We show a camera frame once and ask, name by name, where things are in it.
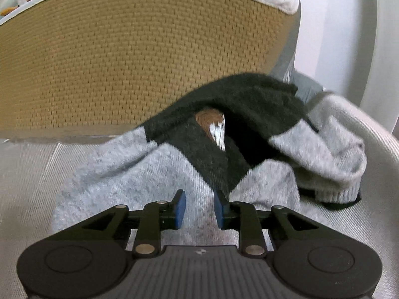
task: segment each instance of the silver screw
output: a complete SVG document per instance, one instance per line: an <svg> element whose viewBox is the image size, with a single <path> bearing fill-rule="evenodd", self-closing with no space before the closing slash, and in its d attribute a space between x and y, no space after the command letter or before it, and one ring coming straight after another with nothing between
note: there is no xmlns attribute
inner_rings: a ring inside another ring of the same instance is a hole
<svg viewBox="0 0 399 299"><path fill-rule="evenodd" d="M151 254L155 251L155 247L151 244L140 244L137 245L135 249L139 254Z"/></svg>
<svg viewBox="0 0 399 299"><path fill-rule="evenodd" d="M245 251L249 255L262 255L265 252L264 248L259 245L250 245L246 247Z"/></svg>

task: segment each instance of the black and gray garment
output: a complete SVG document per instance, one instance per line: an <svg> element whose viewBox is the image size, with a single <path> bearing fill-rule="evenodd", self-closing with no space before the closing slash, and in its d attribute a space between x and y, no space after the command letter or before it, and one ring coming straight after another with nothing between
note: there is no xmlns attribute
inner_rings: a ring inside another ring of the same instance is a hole
<svg viewBox="0 0 399 299"><path fill-rule="evenodd" d="M164 231L164 244L237 243L236 232L217 228L216 189L230 201L262 210L284 205L328 224L300 201L298 187L324 203L356 201L367 163L364 144L333 117L314 127L296 90L248 73L189 93L97 148L64 187L52 232L113 205L138 210L171 200L177 189L187 194L183 227Z"/></svg>

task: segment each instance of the white wall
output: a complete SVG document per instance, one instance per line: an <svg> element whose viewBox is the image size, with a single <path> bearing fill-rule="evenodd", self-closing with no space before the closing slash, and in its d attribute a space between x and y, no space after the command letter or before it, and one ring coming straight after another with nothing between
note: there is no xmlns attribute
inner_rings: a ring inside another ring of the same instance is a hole
<svg viewBox="0 0 399 299"><path fill-rule="evenodd" d="M376 33L376 0L301 0L295 68L359 105Z"/></svg>

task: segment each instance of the tan woven backrest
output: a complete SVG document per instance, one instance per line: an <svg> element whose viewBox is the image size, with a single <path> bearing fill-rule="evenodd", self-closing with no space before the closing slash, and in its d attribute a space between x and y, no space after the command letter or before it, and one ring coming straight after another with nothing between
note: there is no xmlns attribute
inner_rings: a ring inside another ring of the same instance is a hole
<svg viewBox="0 0 399 299"><path fill-rule="evenodd" d="M45 0L0 26L0 137L119 134L269 73L294 16L254 0Z"/></svg>

